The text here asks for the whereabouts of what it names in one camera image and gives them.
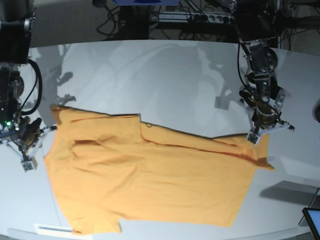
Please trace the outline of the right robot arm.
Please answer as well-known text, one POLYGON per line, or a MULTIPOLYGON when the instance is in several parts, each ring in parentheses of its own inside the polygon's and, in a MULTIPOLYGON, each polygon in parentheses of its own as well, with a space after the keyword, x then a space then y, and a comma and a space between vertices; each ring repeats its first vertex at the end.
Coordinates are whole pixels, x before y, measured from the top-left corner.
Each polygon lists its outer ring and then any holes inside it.
POLYGON ((35 8, 32 0, 0 2, 0 143, 20 159, 24 171, 37 168, 35 155, 49 132, 57 127, 41 128, 42 119, 31 121, 40 103, 43 79, 38 64, 29 57, 35 8), (24 111, 21 96, 25 82, 19 68, 30 65, 35 73, 38 96, 32 109, 24 111))

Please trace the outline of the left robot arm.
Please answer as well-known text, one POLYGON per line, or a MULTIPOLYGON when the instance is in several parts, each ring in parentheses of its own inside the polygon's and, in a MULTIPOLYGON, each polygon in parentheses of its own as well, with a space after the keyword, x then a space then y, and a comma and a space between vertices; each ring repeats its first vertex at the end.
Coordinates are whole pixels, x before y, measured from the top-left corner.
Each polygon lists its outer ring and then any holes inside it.
POLYGON ((257 145, 272 132, 294 126, 281 117, 286 91, 278 85, 278 57, 268 41, 274 38, 273 15, 267 0, 233 0, 229 5, 232 22, 238 34, 237 56, 243 57, 247 70, 240 75, 239 90, 248 116, 250 130, 247 141, 257 145))

